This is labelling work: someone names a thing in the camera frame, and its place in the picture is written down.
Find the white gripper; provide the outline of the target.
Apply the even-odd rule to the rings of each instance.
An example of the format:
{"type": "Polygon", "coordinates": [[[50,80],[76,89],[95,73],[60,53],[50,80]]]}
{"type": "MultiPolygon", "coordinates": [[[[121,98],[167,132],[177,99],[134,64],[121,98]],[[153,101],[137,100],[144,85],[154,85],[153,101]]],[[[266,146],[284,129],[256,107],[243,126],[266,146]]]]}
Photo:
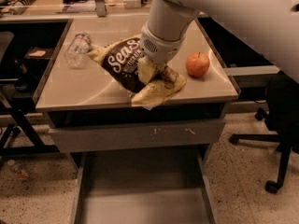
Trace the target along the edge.
{"type": "Polygon", "coordinates": [[[146,23],[141,29],[140,49],[147,57],[142,57],[137,62],[139,80],[147,85],[160,72],[161,65],[171,61],[178,53],[184,40],[167,41],[159,38],[146,23]]]}

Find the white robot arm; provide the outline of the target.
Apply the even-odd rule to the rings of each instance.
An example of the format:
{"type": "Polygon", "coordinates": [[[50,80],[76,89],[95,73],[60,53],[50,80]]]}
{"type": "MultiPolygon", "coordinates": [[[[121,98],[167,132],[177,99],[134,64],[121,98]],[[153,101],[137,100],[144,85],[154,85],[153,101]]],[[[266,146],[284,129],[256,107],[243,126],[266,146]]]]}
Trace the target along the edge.
{"type": "Polygon", "coordinates": [[[203,12],[299,82],[298,6],[299,0],[152,0],[140,48],[165,65],[203,12]]]}

